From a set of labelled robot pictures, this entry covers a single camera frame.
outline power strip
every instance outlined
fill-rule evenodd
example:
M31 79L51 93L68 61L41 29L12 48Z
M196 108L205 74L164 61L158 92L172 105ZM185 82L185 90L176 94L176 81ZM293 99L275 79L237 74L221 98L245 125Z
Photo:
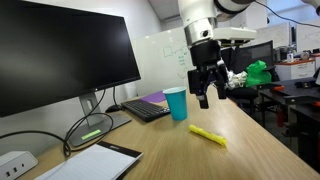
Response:
M38 164L38 160L28 151L11 151L0 156L0 179L16 179Z

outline black keyboard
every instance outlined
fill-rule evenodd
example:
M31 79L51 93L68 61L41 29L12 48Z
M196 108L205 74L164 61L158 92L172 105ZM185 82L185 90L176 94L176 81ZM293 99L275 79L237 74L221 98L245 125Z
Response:
M167 107L155 105L140 99L127 101L121 103L121 105L132 114L135 114L140 119L150 122L167 114L170 114L170 110Z

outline purple notebook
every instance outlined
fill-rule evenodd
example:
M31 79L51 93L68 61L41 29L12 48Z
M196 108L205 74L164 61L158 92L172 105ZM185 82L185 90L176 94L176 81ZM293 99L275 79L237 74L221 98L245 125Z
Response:
M159 103L161 101L166 100L166 97L162 93L162 91L155 92L153 94L149 94L143 98L140 98L141 100L147 101L147 102L154 102Z

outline ceiling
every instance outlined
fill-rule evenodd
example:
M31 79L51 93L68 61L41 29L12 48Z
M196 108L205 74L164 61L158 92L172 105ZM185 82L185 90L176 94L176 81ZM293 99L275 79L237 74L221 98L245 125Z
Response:
M178 0L148 0L160 20L180 16Z

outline blue cup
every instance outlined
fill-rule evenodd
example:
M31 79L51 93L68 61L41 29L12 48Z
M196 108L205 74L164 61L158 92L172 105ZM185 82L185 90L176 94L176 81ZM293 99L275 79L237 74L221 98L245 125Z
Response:
M174 87L163 90L173 120L184 120L188 117L186 87Z

